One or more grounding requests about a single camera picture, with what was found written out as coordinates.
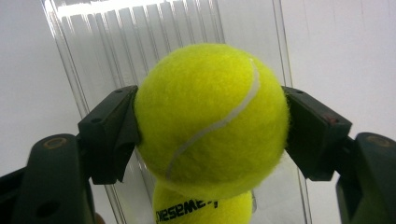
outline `white seam line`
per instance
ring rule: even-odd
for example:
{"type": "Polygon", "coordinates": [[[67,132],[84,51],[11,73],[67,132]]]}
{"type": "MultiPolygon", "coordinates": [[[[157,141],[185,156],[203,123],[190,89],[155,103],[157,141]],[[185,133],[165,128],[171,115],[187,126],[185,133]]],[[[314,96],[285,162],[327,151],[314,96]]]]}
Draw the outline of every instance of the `white seam line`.
{"type": "Polygon", "coordinates": [[[170,179],[171,171],[173,165],[177,159],[183,152],[187,150],[190,146],[192,146],[196,141],[205,136],[207,133],[211,133],[216,129],[224,127],[227,123],[231,122],[236,116],[238,116],[250,103],[250,101],[256,96],[257,92],[260,88],[260,77],[259,71],[257,70],[256,65],[253,60],[250,59],[251,66],[253,67],[253,82],[251,84],[250,90],[247,93],[245,99],[235,107],[224,119],[216,121],[206,128],[203,128],[201,131],[196,133],[192,138],[190,138],[186,143],[184,143],[180,148],[174,153],[172,160],[169,162],[168,168],[166,169],[166,179],[170,179]]]}

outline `yellow tennis ball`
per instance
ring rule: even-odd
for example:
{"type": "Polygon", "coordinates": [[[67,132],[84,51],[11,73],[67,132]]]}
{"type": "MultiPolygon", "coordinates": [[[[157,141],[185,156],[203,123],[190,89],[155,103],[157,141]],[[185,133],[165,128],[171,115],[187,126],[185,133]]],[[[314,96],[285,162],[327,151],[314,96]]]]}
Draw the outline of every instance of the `yellow tennis ball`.
{"type": "Polygon", "coordinates": [[[248,224],[252,215],[252,195],[248,191],[231,199],[201,201],[157,184],[153,213],[156,224],[248,224]]]}
{"type": "Polygon", "coordinates": [[[203,200],[230,198],[278,164],[286,97],[254,56],[227,45],[178,49],[148,74],[134,101],[138,150],[166,187],[203,200]]]}

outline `tennis ball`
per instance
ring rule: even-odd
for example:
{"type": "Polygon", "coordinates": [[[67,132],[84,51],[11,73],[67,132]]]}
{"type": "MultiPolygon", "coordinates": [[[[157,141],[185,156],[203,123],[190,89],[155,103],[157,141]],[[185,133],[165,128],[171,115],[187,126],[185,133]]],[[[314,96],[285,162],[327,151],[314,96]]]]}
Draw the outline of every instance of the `tennis ball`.
{"type": "Polygon", "coordinates": [[[248,224],[252,215],[252,195],[248,191],[231,199],[201,201],[184,197],[157,183],[153,213],[156,224],[248,224]]]}
{"type": "Polygon", "coordinates": [[[258,186],[284,151],[289,110],[273,73],[227,45],[178,49],[149,72],[134,101],[148,169],[202,200],[258,186]]]}

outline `white background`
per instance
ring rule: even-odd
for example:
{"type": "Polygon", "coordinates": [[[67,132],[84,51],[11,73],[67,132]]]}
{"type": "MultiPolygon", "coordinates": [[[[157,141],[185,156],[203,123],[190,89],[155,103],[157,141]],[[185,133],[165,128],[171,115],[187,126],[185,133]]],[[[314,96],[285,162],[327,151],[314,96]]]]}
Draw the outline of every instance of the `white background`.
{"type": "MultiPolygon", "coordinates": [[[[283,0],[295,88],[368,131],[396,139],[396,3],[283,0]]],[[[79,113],[40,1],[0,1],[0,175],[25,165],[33,143],[77,133],[79,113]]],[[[335,182],[312,183],[314,224],[340,223],[335,182]]],[[[103,188],[96,208],[115,223],[103,188]]]]}

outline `dark green machine part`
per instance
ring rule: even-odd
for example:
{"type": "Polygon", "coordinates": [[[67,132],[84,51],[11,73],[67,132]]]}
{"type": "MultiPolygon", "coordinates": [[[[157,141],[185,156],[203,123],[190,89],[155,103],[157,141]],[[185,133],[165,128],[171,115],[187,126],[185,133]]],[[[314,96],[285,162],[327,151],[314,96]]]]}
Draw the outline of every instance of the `dark green machine part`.
{"type": "Polygon", "coordinates": [[[133,109],[136,93],[136,86],[111,92],[78,124],[81,146],[88,153],[89,176],[96,185],[122,181],[140,141],[133,109]]]}
{"type": "Polygon", "coordinates": [[[305,178],[329,181],[343,224],[396,223],[396,143],[375,133],[348,137],[352,123],[307,93],[284,88],[290,106],[287,152],[305,178]]]}

